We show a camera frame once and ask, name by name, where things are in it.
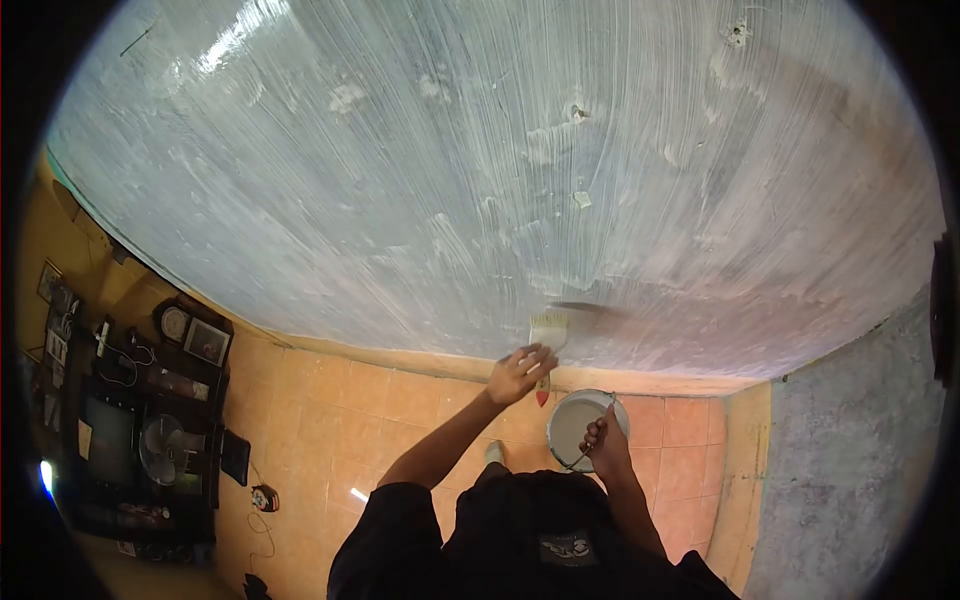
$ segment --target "orange floor tile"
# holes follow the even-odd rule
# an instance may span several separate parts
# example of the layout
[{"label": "orange floor tile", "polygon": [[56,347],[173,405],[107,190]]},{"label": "orange floor tile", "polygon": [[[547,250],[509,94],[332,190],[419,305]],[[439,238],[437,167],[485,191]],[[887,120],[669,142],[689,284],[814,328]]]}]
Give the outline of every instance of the orange floor tile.
[{"label": "orange floor tile", "polygon": [[[364,509],[362,496],[400,454],[483,388],[383,369],[237,335],[230,350],[227,427],[252,444],[250,484],[277,490],[280,510],[258,514],[249,488],[220,479],[218,570],[242,593],[258,574],[275,600],[323,596],[329,566]],[[556,403],[564,393],[554,393]],[[631,458],[671,561],[706,555],[719,502],[726,424],[719,398],[619,396],[631,420]],[[505,411],[433,491],[444,539],[457,495],[483,467],[490,440],[514,472],[560,469],[546,447],[549,405],[532,396]],[[256,533],[269,528],[268,533]]]}]

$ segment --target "tape measure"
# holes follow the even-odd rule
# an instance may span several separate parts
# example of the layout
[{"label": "tape measure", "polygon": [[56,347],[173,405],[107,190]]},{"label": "tape measure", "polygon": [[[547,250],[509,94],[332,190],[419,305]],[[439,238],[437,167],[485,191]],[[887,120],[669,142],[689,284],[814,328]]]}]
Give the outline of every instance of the tape measure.
[{"label": "tape measure", "polygon": [[261,513],[275,513],[280,508],[280,496],[266,485],[253,486],[253,506]]}]

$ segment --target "paint brush bristles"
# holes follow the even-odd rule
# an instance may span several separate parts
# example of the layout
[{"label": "paint brush bristles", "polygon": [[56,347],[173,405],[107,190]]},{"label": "paint brush bristles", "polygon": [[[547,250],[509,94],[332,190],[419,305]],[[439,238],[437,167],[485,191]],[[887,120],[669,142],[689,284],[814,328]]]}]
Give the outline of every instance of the paint brush bristles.
[{"label": "paint brush bristles", "polygon": [[540,342],[557,353],[566,346],[566,329],[570,319],[566,313],[551,312],[530,318],[530,343]]}]

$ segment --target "man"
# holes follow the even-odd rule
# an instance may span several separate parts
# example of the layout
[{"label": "man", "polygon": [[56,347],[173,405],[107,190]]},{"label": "man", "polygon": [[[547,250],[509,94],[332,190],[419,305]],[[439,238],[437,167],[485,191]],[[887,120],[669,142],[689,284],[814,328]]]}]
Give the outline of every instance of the man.
[{"label": "man", "polygon": [[550,348],[520,348],[471,404],[396,459],[333,561],[329,598],[735,598],[696,552],[667,561],[612,407],[581,443],[593,446],[607,493],[580,473],[510,473],[494,442],[443,544],[430,490],[556,366]]}]

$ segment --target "framed photo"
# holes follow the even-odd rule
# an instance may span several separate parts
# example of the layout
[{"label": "framed photo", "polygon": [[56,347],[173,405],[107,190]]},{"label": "framed photo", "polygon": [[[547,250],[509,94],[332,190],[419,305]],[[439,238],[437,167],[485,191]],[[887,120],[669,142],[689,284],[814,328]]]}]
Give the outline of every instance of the framed photo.
[{"label": "framed photo", "polygon": [[62,277],[63,273],[60,272],[60,269],[55,267],[49,260],[44,260],[43,273],[40,274],[40,283],[36,287],[36,294],[49,304],[54,295],[53,286],[60,281]]},{"label": "framed photo", "polygon": [[200,319],[190,322],[186,331],[186,340],[183,342],[183,351],[203,358],[217,367],[224,366],[227,356],[227,347],[230,344],[230,334],[208,325]]}]

